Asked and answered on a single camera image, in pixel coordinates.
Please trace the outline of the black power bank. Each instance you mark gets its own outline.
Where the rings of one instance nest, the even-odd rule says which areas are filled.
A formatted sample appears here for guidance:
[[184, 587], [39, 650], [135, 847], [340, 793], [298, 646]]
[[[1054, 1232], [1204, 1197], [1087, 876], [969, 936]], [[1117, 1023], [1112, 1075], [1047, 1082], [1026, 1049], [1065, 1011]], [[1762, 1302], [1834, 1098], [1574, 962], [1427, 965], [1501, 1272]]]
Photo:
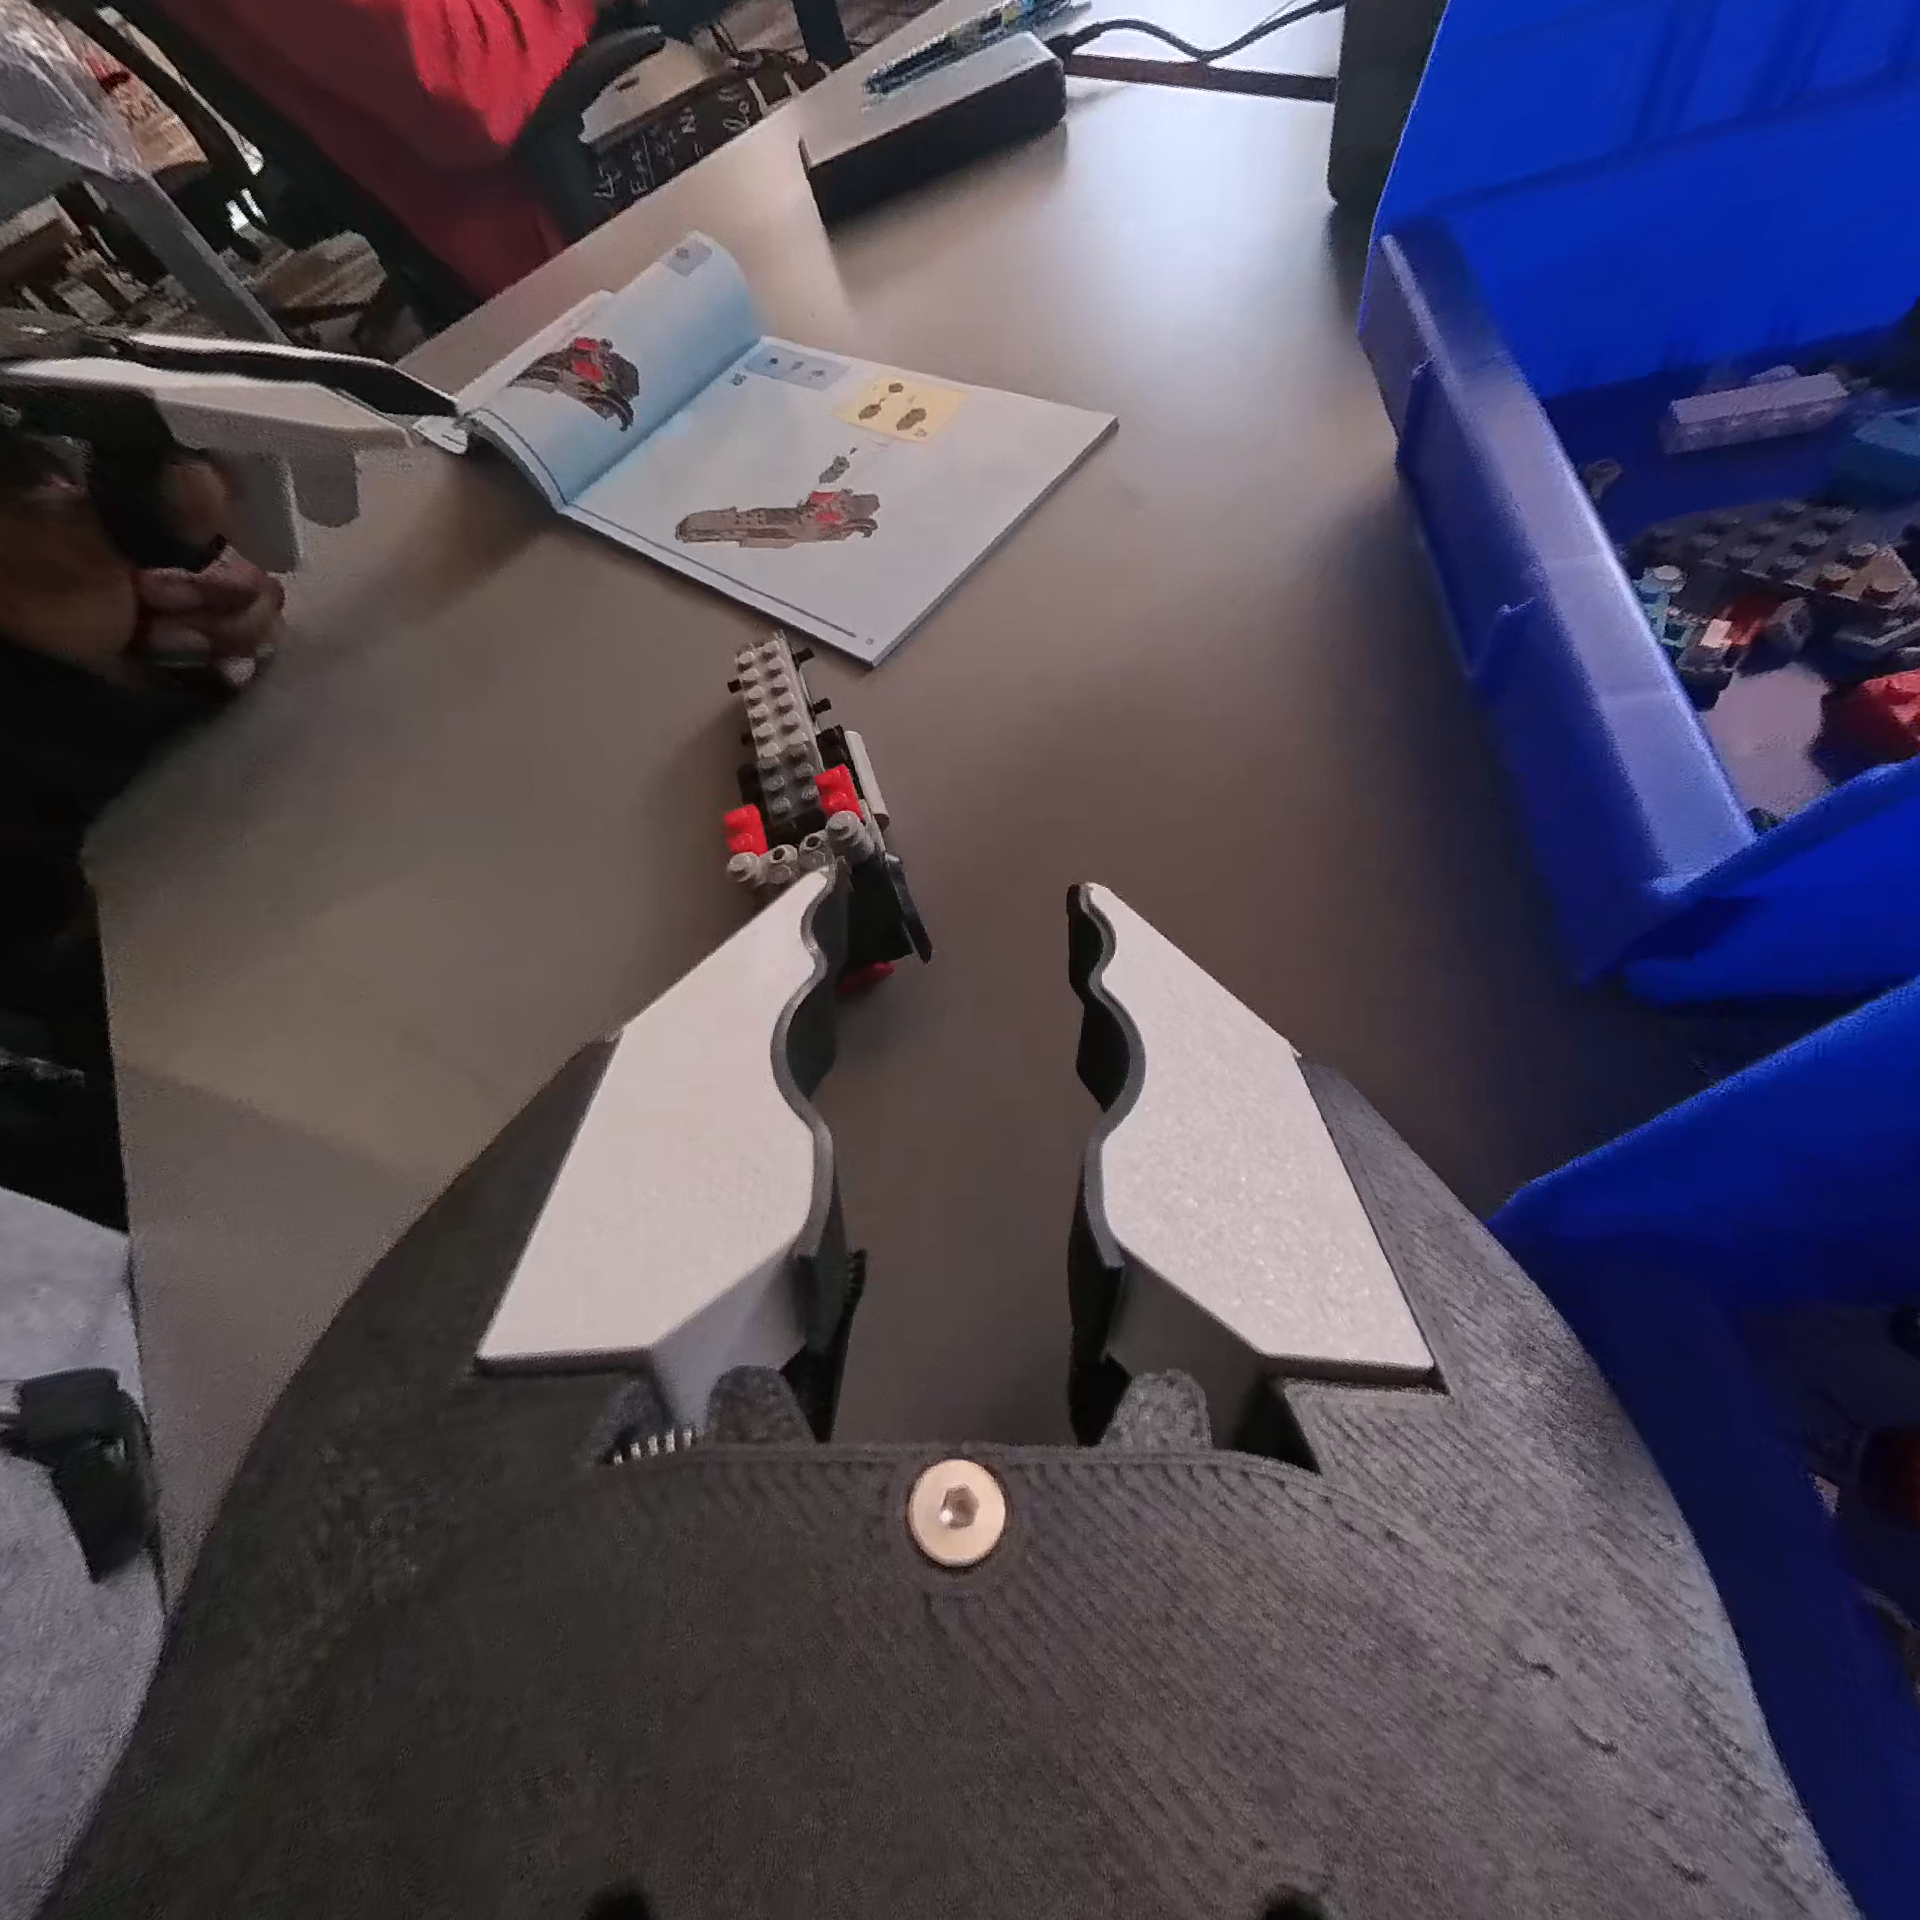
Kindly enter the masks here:
[[860, 87], [801, 138], [822, 224], [845, 225], [1041, 138], [1063, 121], [1065, 98], [1065, 65], [1034, 34], [997, 38], [900, 90]]

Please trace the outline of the black charger case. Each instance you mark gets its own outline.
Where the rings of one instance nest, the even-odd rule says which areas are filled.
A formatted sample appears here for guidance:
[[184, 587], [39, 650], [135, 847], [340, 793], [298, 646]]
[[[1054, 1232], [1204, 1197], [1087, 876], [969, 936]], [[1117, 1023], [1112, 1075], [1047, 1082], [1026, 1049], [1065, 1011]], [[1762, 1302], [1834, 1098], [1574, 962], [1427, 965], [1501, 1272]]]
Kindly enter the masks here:
[[1334, 86], [1334, 203], [1370, 217], [1395, 163], [1447, 2], [1345, 2]]

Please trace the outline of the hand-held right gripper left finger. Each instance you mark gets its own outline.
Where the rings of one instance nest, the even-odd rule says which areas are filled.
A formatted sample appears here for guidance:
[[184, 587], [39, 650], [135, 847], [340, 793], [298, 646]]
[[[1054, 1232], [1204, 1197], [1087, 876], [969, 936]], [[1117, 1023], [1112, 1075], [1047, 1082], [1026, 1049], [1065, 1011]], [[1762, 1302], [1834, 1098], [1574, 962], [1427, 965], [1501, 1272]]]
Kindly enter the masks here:
[[832, 1433], [866, 1264], [814, 1094], [850, 897], [847, 878], [804, 876], [613, 1036], [480, 1375], [641, 1375], [691, 1427], [753, 1363]]

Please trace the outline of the person's left hand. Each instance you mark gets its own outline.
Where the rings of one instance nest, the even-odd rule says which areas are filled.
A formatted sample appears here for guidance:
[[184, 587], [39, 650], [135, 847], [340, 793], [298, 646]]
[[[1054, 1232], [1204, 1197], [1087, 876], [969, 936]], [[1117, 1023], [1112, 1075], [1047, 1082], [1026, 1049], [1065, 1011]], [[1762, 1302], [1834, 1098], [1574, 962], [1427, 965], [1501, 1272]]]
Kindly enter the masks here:
[[5, 435], [2, 630], [115, 686], [209, 676], [241, 689], [285, 638], [284, 582], [228, 542], [228, 476], [187, 455], [159, 502], [202, 568], [141, 568], [113, 539], [66, 448]]

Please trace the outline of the person's black jacket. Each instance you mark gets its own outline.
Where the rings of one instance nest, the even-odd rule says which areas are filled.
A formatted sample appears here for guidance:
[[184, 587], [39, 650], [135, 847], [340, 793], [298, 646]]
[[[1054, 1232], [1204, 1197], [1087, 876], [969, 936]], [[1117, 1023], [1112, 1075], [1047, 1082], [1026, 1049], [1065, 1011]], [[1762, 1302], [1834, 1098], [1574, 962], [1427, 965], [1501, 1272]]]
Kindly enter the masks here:
[[128, 716], [105, 681], [5, 642], [2, 1176], [115, 1232], [128, 1195], [83, 841], [137, 771]]

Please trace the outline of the blue plastic bin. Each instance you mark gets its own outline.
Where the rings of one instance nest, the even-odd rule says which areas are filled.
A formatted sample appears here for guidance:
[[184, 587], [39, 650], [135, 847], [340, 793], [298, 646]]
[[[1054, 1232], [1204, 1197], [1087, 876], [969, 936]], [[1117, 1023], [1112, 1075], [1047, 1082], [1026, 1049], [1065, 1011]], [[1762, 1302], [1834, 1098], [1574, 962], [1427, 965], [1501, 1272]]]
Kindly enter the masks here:
[[1914, 760], [1758, 832], [1578, 473], [1714, 502], [1670, 391], [1913, 308], [1914, 57], [1899, 2], [1451, 4], [1380, 198], [1358, 342], [1462, 673], [1573, 969], [1652, 1003], [1914, 976]]
[[1493, 1237], [1703, 1549], [1862, 1915], [1918, 1915], [1918, 984], [1526, 1185]]

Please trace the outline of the person's grey shirt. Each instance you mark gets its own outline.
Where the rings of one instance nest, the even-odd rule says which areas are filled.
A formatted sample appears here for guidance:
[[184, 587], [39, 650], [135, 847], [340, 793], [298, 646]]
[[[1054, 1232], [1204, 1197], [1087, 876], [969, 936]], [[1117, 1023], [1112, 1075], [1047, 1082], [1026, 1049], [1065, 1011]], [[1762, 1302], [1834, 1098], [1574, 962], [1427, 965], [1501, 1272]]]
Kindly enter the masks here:
[[[5, 1386], [109, 1371], [141, 1407], [126, 1234], [28, 1195], [2, 1197]], [[2, 1915], [35, 1915], [106, 1784], [162, 1640], [153, 1549], [102, 1576], [54, 1471], [2, 1463]]]

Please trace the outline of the grey brick model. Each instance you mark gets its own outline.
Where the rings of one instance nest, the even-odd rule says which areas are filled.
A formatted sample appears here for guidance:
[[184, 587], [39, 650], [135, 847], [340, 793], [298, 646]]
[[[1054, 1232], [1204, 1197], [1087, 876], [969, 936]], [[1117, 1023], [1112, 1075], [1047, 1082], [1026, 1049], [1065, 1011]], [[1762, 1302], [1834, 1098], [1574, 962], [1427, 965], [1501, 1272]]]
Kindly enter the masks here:
[[[834, 715], [827, 695], [810, 691], [810, 654], [810, 646], [774, 628], [732, 656], [728, 689], [739, 702], [744, 760], [735, 769], [739, 799], [728, 811], [759, 806], [769, 851], [728, 851], [728, 876], [752, 908], [769, 906], [809, 876], [841, 878], [850, 898], [839, 991], [853, 995], [885, 978], [904, 958], [934, 962], [934, 938], [888, 838], [891, 811], [866, 741]], [[815, 780], [828, 763], [853, 767], [862, 815], [822, 812]]]

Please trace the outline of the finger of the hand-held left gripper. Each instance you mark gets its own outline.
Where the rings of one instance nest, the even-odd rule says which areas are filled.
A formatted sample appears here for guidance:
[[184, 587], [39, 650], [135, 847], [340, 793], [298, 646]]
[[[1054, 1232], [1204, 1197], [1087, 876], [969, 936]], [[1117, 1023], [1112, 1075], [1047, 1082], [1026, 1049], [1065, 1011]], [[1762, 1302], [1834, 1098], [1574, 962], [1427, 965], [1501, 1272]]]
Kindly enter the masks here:
[[80, 368], [98, 368], [90, 382], [109, 387], [153, 387], [159, 377], [239, 380], [253, 387], [313, 387], [350, 399], [385, 419], [458, 419], [461, 399], [394, 364], [368, 355], [298, 347], [291, 342], [214, 339], [159, 333], [71, 333], [5, 334], [2, 367], [13, 377], [35, 372], [53, 385], [80, 385]]
[[235, 372], [162, 372], [113, 357], [5, 364], [5, 406], [27, 432], [89, 443], [87, 490], [113, 542], [137, 568], [200, 572], [216, 538], [183, 534], [167, 470], [187, 455], [227, 470], [223, 542], [274, 573], [305, 560], [305, 526], [348, 525], [357, 468], [410, 446], [402, 420], [309, 382]]

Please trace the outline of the clear plastic wrapped bundle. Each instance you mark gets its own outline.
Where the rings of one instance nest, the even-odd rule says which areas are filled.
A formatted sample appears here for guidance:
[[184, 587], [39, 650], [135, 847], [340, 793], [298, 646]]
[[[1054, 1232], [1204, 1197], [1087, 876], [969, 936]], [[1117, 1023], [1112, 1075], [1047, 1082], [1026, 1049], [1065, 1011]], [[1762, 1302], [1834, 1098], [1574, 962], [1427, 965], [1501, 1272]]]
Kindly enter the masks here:
[[2, 2], [2, 134], [113, 178], [144, 176], [137, 148], [58, 22]]

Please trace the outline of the blue pen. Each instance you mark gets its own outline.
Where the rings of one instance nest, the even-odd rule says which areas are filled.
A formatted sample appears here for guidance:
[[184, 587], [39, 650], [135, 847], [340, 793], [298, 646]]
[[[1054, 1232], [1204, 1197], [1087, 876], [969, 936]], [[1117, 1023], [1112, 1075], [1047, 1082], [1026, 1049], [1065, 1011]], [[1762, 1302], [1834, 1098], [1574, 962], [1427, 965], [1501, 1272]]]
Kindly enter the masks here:
[[979, 13], [963, 15], [960, 22], [948, 26], [945, 30], [927, 35], [918, 42], [914, 46], [908, 46], [897, 57], [888, 57], [878, 63], [866, 76], [866, 90], [871, 95], [883, 95], [891, 90], [900, 90], [908, 82], [914, 82], [934, 69], [943, 69], [945, 65], [973, 57], [975, 51], [1015, 35], [1015, 34], [1032, 34], [1039, 26], [1052, 22], [1063, 13], [1070, 13], [1078, 8], [1078, 2], [997, 2]]

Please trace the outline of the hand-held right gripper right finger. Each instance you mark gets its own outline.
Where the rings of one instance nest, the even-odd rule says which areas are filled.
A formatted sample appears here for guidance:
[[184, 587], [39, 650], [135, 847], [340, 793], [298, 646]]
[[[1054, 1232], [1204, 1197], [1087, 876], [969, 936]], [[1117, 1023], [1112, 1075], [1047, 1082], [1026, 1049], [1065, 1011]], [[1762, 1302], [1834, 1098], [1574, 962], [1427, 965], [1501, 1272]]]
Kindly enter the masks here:
[[1073, 882], [1097, 1117], [1069, 1232], [1069, 1420], [1178, 1371], [1221, 1447], [1306, 1447], [1286, 1386], [1431, 1389], [1438, 1359], [1300, 1049], [1110, 885]]

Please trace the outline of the pile of loose bricks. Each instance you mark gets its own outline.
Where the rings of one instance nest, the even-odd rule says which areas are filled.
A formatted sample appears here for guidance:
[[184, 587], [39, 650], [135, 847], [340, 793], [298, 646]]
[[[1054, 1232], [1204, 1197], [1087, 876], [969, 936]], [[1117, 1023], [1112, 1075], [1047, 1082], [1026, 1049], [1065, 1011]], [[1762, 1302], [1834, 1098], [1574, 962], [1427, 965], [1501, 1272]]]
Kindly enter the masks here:
[[1749, 824], [1914, 769], [1914, 344], [1718, 364], [1556, 426]]

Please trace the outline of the grey desk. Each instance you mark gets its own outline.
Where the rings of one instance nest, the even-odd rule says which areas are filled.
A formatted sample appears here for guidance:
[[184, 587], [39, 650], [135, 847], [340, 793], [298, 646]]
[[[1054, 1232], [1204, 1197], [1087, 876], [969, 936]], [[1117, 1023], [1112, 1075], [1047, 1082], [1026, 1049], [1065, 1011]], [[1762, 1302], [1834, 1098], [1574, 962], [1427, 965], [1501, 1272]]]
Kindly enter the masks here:
[[[1100, 880], [1462, 1203], [1696, 1082], [1580, 990], [1453, 663], [1357, 347], [1331, 111], [1121, 86], [827, 231], [828, 86], [419, 350], [458, 387], [684, 231], [771, 333], [1117, 419], [878, 669], [866, 732], [936, 958], [841, 1025], [823, 1111], [871, 1289], [841, 1433], [1069, 1438], [1092, 1102], [1065, 891]], [[362, 1276], [589, 1039], [739, 921], [730, 600], [480, 459], [363, 470], [261, 691], [90, 845], [167, 1566]]]

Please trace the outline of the brick instruction booklet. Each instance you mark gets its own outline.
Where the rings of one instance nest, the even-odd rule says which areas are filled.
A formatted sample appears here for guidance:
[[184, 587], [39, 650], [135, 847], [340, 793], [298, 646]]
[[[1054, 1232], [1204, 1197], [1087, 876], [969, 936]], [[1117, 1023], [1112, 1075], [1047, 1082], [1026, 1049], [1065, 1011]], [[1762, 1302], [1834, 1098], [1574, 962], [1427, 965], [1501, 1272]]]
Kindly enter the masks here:
[[1117, 432], [1065, 403], [809, 347], [688, 231], [422, 420], [559, 516], [862, 664]]

